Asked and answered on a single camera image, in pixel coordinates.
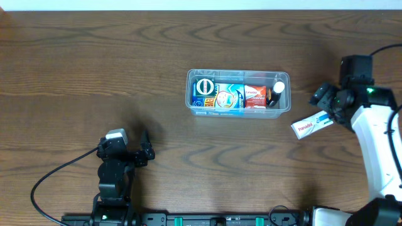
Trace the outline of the white Panadol box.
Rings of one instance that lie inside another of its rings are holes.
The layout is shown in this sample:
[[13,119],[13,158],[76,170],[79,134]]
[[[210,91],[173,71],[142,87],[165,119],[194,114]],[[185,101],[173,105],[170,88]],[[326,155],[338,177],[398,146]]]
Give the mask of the white Panadol box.
[[327,126],[331,126],[333,124],[333,120],[330,118],[330,115],[324,110],[297,121],[291,125],[291,128],[295,132],[298,139],[303,139],[314,132],[317,132]]

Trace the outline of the dark bottle with white cap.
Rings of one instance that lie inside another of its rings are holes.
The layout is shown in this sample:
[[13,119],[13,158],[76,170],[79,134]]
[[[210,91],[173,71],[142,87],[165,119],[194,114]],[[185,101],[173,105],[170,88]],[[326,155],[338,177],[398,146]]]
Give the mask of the dark bottle with white cap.
[[283,82],[276,82],[266,93],[266,106],[273,107],[280,100],[281,94],[285,89]]

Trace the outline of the red Panadol box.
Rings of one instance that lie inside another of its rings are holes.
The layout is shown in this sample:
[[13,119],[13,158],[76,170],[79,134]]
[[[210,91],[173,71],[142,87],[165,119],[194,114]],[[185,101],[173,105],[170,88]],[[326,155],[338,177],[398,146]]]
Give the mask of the red Panadol box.
[[245,108],[264,109],[266,107],[266,86],[245,85]]

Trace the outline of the green Zam-Buk ointment box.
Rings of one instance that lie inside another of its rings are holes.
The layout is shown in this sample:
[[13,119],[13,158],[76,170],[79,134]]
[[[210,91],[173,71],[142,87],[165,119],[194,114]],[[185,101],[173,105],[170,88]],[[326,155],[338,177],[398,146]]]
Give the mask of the green Zam-Buk ointment box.
[[214,78],[200,78],[193,83],[193,95],[196,97],[211,97],[216,94]]

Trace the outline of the blue fever patch box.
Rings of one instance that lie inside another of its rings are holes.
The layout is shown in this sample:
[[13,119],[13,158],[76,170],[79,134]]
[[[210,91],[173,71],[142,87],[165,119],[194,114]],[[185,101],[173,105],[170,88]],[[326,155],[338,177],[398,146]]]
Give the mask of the blue fever patch box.
[[244,85],[216,83],[216,94],[211,97],[196,97],[192,93],[192,105],[197,107],[244,108]]

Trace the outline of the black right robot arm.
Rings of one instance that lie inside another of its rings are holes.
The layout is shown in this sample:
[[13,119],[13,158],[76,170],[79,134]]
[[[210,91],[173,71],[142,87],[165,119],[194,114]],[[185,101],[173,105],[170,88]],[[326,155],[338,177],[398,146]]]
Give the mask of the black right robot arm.
[[397,225],[401,221],[401,135],[393,91],[374,84],[371,55],[341,59],[339,86],[324,83],[310,103],[359,141],[369,201],[355,213],[315,207],[310,225]]

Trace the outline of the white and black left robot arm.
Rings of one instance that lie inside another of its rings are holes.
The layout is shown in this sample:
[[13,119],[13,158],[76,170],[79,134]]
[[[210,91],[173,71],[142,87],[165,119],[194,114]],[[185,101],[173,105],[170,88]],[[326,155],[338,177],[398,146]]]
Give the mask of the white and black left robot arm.
[[135,169],[148,165],[155,151],[147,131],[140,138],[140,149],[127,149],[128,137],[124,129],[109,131],[100,139],[97,157],[102,160],[97,175],[99,194],[94,202],[88,225],[141,225],[141,217],[131,203]]

